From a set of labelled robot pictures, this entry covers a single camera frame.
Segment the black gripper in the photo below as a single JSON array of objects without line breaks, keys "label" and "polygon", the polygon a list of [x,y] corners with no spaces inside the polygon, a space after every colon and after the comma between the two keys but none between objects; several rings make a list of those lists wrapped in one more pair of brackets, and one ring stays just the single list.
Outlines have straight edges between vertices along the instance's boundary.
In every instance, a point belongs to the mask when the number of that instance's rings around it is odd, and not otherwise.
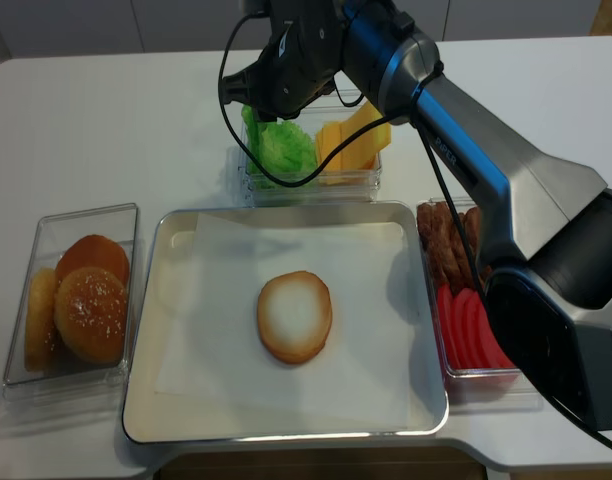
[{"label": "black gripper", "polygon": [[244,16],[231,45],[248,20],[268,19],[271,36],[258,59],[221,76],[221,103],[255,110],[259,122],[296,118],[313,101],[338,89],[334,76],[362,1],[242,1]]}]

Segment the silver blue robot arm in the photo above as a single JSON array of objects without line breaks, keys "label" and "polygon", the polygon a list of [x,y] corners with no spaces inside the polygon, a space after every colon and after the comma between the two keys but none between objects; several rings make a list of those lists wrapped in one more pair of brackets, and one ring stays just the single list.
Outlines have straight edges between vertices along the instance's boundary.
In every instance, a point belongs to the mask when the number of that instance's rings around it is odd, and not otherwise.
[{"label": "silver blue robot arm", "polygon": [[343,72],[385,118],[415,126],[482,212],[477,262],[502,350],[559,412],[612,430],[612,190],[547,155],[452,83],[435,42],[390,1],[246,1],[272,34],[218,80],[222,104],[293,119]]}]

